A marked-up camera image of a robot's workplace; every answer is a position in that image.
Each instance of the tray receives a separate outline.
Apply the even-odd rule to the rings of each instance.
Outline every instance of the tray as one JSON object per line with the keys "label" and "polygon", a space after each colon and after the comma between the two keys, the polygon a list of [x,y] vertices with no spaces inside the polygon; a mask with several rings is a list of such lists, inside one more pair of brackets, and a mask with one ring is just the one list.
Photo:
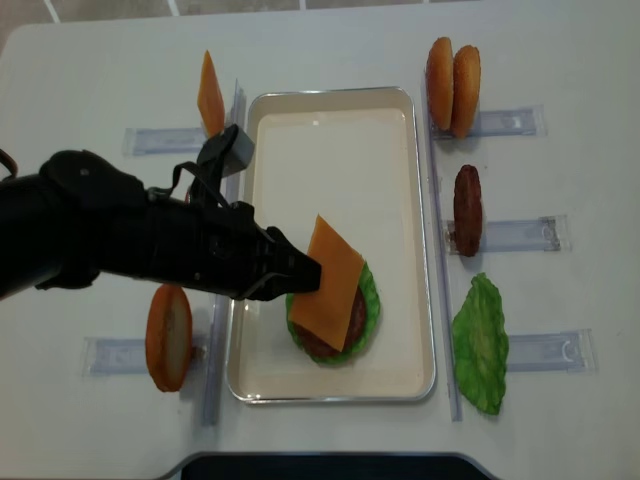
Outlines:
{"label": "tray", "polygon": [[367,260],[382,312],[368,350],[315,364],[284,296],[233,302],[227,382],[247,403],[417,400],[435,380],[415,112],[398,88],[267,94],[249,112],[256,152],[241,198],[306,251],[321,214]]}

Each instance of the orange cheese slice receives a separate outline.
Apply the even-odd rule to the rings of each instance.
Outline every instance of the orange cheese slice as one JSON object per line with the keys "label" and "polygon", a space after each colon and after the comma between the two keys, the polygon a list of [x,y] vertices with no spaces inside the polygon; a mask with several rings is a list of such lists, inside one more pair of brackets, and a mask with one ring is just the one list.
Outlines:
{"label": "orange cheese slice", "polygon": [[296,294],[289,320],[341,352],[364,259],[320,215],[307,254],[322,265],[320,289]]}
{"label": "orange cheese slice", "polygon": [[202,116],[204,128],[209,137],[224,130],[224,101],[218,85],[216,69],[209,50],[204,53],[202,72],[200,73],[200,90],[198,90],[198,109]]}

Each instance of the white table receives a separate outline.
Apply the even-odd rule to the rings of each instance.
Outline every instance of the white table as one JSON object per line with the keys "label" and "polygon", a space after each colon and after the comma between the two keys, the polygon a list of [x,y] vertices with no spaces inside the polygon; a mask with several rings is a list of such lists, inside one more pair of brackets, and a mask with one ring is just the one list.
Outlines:
{"label": "white table", "polygon": [[[463,422],[451,423],[432,269],[438,380],[425,402],[247,407],[225,391],[219,425],[203,428],[201,379],[173,395],[143,376],[81,377],[83,338],[141,337],[156,288],[101,275],[82,292],[29,290],[0,303],[0,477],[155,478],[199,452],[342,450],[460,452],[504,478],[639,476],[639,15],[631,1],[485,0],[20,29],[0,59],[0,145],[22,173],[58,150],[86,148],[147,186],[168,184],[185,157],[123,159],[124,128],[197,125],[204,49],[227,101],[236,77],[249,101],[404,88],[420,112],[426,162],[420,82],[429,47],[441,35],[455,48],[477,45],[483,108],[544,104],[549,128],[542,139],[479,150],[490,184],[538,182],[483,185],[486,206],[495,218],[567,213],[574,242],[561,311],[509,317],[517,306],[505,295],[508,330],[592,328],[600,370],[511,374],[496,420],[465,403]],[[431,245],[429,255],[433,266]],[[206,324],[211,297],[188,295]]]}

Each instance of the floor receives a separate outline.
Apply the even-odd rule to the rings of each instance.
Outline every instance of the floor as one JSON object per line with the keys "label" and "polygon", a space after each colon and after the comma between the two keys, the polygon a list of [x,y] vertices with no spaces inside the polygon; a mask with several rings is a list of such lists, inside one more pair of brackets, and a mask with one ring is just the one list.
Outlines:
{"label": "floor", "polygon": [[30,23],[366,7],[428,1],[430,0],[0,0],[0,52],[14,29]]}

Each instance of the green lettuce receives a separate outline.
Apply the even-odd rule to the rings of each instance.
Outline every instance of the green lettuce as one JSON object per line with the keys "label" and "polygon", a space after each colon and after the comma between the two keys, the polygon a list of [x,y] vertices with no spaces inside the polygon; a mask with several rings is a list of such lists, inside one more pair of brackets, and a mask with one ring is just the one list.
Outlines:
{"label": "green lettuce", "polygon": [[293,294],[290,293],[287,295],[287,328],[289,329],[289,333],[293,337],[293,341],[295,342],[295,344],[298,345],[300,349],[304,350],[305,353],[309,355],[309,357],[311,357],[314,362],[324,363],[326,365],[336,365],[344,363],[349,360],[349,358],[351,358],[354,354],[361,351],[367,344],[369,337],[376,328],[378,317],[380,316],[380,298],[378,297],[378,292],[376,290],[376,283],[373,280],[373,274],[371,273],[371,270],[369,270],[369,265],[367,265],[366,262],[364,264],[364,267],[362,267],[362,272],[360,272],[358,287],[360,287],[362,295],[364,296],[364,303],[367,310],[364,330],[362,331],[362,335],[360,336],[360,338],[356,340],[350,348],[340,352],[340,354],[336,355],[335,357],[330,358],[316,357],[304,350],[302,341],[293,328],[293,323],[289,320],[289,310],[291,310],[291,305],[293,305]]}
{"label": "green lettuce", "polygon": [[504,331],[502,297],[484,273],[471,280],[452,330],[460,392],[481,412],[497,415],[507,390],[509,338]]}

